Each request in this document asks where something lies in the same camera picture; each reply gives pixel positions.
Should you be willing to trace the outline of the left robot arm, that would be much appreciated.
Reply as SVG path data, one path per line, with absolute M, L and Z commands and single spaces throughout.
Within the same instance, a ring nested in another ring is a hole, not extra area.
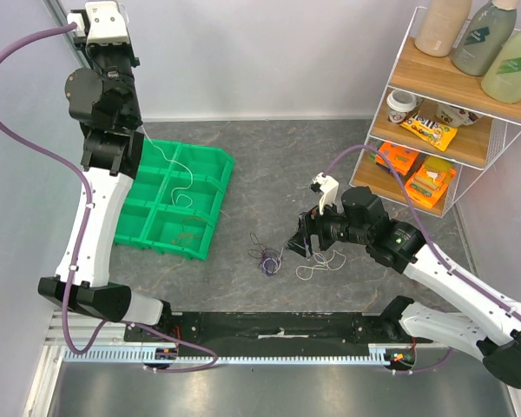
M 92 43 L 81 50 L 90 66 L 69 75 L 69 115 L 83 133 L 82 187 L 76 220 L 56 272 L 38 293 L 69 311 L 112 322 L 143 323 L 153 341 L 173 332 L 168 302 L 137 294 L 109 279 L 110 253 L 122 206 L 136 178 L 144 135 L 129 44 Z

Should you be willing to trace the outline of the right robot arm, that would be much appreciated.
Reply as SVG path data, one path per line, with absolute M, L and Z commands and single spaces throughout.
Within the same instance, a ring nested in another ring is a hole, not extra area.
M 314 237 L 322 251 L 335 242 L 364 246 L 378 264 L 424 285 L 460 312 L 442 313 L 398 296 L 381 314 L 379 327 L 387 340 L 409 335 L 436 341 L 474 357 L 498 380 L 521 389 L 521 302 L 460 267 L 418 228 L 390 218 L 368 187 L 347 190 L 341 203 L 301 213 L 287 249 L 310 257 Z

